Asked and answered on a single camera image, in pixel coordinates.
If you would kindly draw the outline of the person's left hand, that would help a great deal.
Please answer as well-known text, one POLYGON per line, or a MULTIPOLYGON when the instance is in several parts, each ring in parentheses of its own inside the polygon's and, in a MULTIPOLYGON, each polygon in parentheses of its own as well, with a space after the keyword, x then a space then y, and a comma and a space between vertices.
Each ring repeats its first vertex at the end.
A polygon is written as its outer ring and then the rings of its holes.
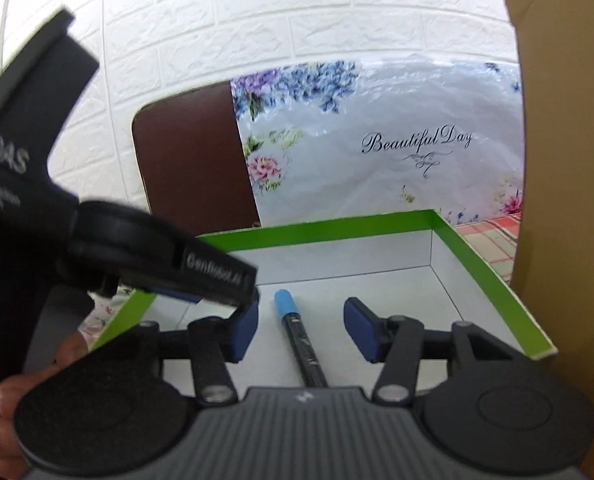
POLYGON ((29 469, 18 446, 13 428, 13 415, 22 397, 39 384, 65 370, 87 353, 88 344, 79 328, 61 341, 53 362, 34 374, 16 375, 0 384, 0 479, 23 478, 29 469))

